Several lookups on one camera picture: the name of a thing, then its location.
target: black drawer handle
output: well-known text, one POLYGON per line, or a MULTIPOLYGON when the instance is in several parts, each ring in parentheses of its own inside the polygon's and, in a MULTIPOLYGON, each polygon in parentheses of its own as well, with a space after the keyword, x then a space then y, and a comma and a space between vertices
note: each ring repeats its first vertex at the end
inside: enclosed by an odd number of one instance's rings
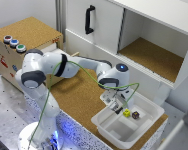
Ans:
POLYGON ((90 12, 95 10, 95 7, 90 5, 90 8, 86 10, 86 24, 85 24, 85 31, 86 34, 92 33, 94 30, 90 28, 90 12))

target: cardboard box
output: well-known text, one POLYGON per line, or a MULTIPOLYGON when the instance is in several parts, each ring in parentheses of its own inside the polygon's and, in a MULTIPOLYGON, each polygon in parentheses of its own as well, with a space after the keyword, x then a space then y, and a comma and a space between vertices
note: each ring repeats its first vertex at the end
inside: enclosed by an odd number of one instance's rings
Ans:
MULTIPOLYGON (((24 54, 17 53, 16 49, 4 44, 3 38, 6 35, 11 35, 13 39, 19 40, 27 50, 34 48, 41 50, 53 43, 63 49, 63 35, 34 17, 0 28, 0 74, 18 89, 20 87, 14 76, 17 70, 22 68, 24 54)), ((48 75, 46 80, 47 87, 49 87, 49 77, 48 75)), ((60 80, 61 78, 55 77, 52 84, 60 80)))

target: cork shelf surface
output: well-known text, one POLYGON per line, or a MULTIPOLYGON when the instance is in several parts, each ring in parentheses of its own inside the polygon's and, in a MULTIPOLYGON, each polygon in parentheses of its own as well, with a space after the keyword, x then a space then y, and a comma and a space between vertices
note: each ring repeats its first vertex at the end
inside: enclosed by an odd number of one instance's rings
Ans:
POLYGON ((143 38, 137 39, 119 53, 172 82, 175 82, 184 60, 143 38))
MULTIPOLYGON (((97 78, 93 70, 88 70, 88 72, 97 78)), ((91 80, 83 70, 80 70, 75 77, 63 79, 55 84, 52 87, 51 92, 63 111, 73 117, 77 122, 82 124, 114 150, 118 150, 118 148, 99 134, 97 127, 91 122, 91 118, 105 107, 105 104, 99 98, 104 90, 99 88, 99 86, 91 80)), ((167 115, 164 114, 138 140, 131 150, 139 150, 166 119, 167 115)))
POLYGON ((0 28, 0 41, 6 35, 11 35, 13 39, 19 40, 27 50, 38 47, 62 34, 50 26, 44 24, 34 17, 15 22, 6 27, 0 28))

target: green cable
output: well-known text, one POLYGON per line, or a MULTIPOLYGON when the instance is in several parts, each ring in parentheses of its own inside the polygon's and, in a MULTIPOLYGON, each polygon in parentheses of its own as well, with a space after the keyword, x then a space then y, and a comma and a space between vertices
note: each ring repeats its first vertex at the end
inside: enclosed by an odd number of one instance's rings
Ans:
MULTIPOLYGON (((75 63, 75 62, 73 62, 73 61, 68 61, 68 62, 71 62, 71 63, 73 63, 73 64, 79 66, 80 68, 82 68, 82 69, 88 74, 88 76, 89 76, 93 81, 95 81, 98 85, 103 86, 103 87, 105 87, 105 88, 109 88, 109 89, 121 89, 121 88, 124 88, 124 87, 132 86, 132 85, 137 85, 137 87, 136 87, 136 89, 134 90, 134 92, 133 92, 133 93, 131 94, 131 96, 127 99, 127 101, 125 102, 125 104, 123 104, 123 106, 122 106, 123 108, 127 106, 128 101, 131 99, 131 97, 134 95, 134 93, 136 92, 136 90, 137 90, 138 87, 139 87, 139 83, 133 83, 133 84, 129 84, 129 85, 121 86, 121 87, 109 87, 109 86, 102 85, 102 84, 100 84, 86 69, 84 69, 82 66, 80 66, 79 64, 77 64, 77 63, 75 63)), ((52 75, 54 75, 54 72, 55 72, 56 68, 57 68, 60 64, 61 64, 61 62, 59 62, 59 63, 54 67, 53 72, 52 72, 52 75)), ((31 137, 31 139, 30 139, 28 149, 30 148, 30 145, 31 145, 32 139, 33 139, 33 137, 34 137, 34 134, 36 133, 36 130, 37 130, 37 128, 38 128, 38 126, 39 126, 39 124, 40 124, 40 122, 41 122, 41 119, 42 119, 42 117, 43 117, 44 110, 45 110, 45 107, 46 107, 46 105, 47 105, 48 98, 49 98, 49 94, 50 94, 51 87, 52 87, 52 86, 51 86, 51 84, 52 84, 52 78, 53 78, 53 76, 51 76, 51 78, 50 78, 50 86, 49 86, 47 98, 46 98, 46 101, 45 101, 45 104, 44 104, 44 108, 43 108, 43 110, 42 110, 42 112, 41 112, 41 116, 40 116, 38 125, 36 126, 36 128, 35 128, 35 130, 34 130, 34 132, 33 132, 33 135, 32 135, 32 137, 31 137)))

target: cabinet shelf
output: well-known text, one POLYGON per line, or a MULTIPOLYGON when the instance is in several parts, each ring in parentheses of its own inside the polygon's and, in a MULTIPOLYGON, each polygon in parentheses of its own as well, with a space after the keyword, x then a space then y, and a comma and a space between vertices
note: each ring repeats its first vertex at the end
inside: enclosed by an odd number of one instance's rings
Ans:
POLYGON ((184 60, 143 38, 138 38, 119 53, 172 82, 175 82, 184 60))

